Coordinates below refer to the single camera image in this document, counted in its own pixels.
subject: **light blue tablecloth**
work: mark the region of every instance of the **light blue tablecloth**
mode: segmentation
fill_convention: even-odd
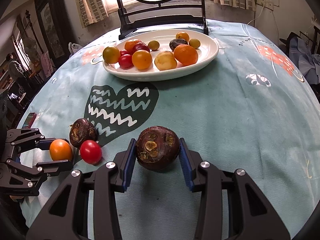
[[[117,41],[119,30],[106,33],[53,75],[19,127],[28,113],[36,112],[33,127],[46,137],[68,138],[69,125],[78,118],[89,118],[102,133],[103,163],[125,150],[143,129],[168,127],[219,169],[245,169],[293,237],[320,198],[319,103],[296,67],[258,30],[213,20],[208,25],[209,35],[220,46],[217,58],[192,75],[152,84],[116,78],[102,63],[90,63],[101,48]],[[170,25],[140,31],[177,27],[197,30],[195,25]],[[131,98],[136,106],[140,101],[147,106],[116,108],[107,101],[124,98],[126,106],[131,101],[129,92],[145,87],[148,95],[138,98],[134,93]],[[96,108],[114,112],[114,116],[97,118]],[[117,114],[121,119],[115,121]],[[21,163],[27,166],[50,160],[49,152],[40,150],[21,156]],[[88,172],[98,167],[80,160],[74,168]],[[39,197],[29,197],[21,205],[28,226],[65,176],[49,178]],[[179,160],[163,172],[148,171],[136,163],[128,191],[116,194],[123,239],[193,239],[199,197],[185,186]],[[89,221],[92,238],[92,219]]]

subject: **framed picture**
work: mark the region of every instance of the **framed picture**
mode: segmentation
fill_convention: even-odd
[[[60,67],[70,56],[69,42],[74,42],[63,0],[35,0],[35,7],[49,56]]]

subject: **cherry tomato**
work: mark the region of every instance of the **cherry tomato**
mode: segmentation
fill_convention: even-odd
[[[130,54],[130,53],[126,49],[123,49],[120,51],[120,56],[127,55],[127,54]]]
[[[140,50],[140,49],[143,49],[143,50],[146,50],[146,51],[150,52],[149,47],[145,43],[139,42],[139,43],[137,43],[136,45],[133,46],[132,54],[135,53],[137,50]]]
[[[54,140],[50,145],[50,156],[53,161],[69,160],[73,158],[71,146],[62,139]]]
[[[126,54],[126,55],[121,56],[119,59],[119,65],[120,65],[120,68],[122,68],[122,69],[129,69],[129,68],[133,67],[132,55]]]
[[[137,50],[132,55],[132,63],[139,70],[149,68],[152,64],[151,53],[143,49]]]
[[[102,158],[102,150],[95,141],[84,141],[80,147],[80,155],[88,164],[97,164]]]
[[[109,46],[104,49],[102,57],[108,64],[116,64],[120,58],[120,51],[115,46]]]

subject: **orange cherry tomato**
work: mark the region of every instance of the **orange cherry tomato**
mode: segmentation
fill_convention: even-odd
[[[50,145],[49,151],[53,161],[72,161],[73,154],[71,146],[62,139],[54,140]]]
[[[145,70],[152,64],[150,52],[140,49],[132,55],[132,63],[139,70]]]

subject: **orange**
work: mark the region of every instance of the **orange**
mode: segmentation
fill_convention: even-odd
[[[184,39],[184,40],[186,40],[186,42],[189,42],[190,37],[189,37],[188,33],[180,32],[180,33],[177,33],[176,39]]]
[[[133,47],[134,47],[138,42],[142,42],[142,41],[137,40],[137,39],[129,40],[129,41],[127,41],[127,42],[125,43],[124,49],[126,49],[127,51],[129,51],[129,53],[131,54]]]
[[[62,139],[54,140],[50,145],[49,151],[53,161],[72,161],[73,154],[71,146]]]
[[[104,49],[102,57],[108,64],[116,64],[120,58],[120,51],[115,46],[109,46]]]
[[[152,64],[152,56],[144,49],[137,50],[132,55],[132,63],[139,70],[147,69]]]
[[[180,44],[174,49],[173,54],[176,60],[184,66],[195,64],[198,61],[198,52],[190,45]]]

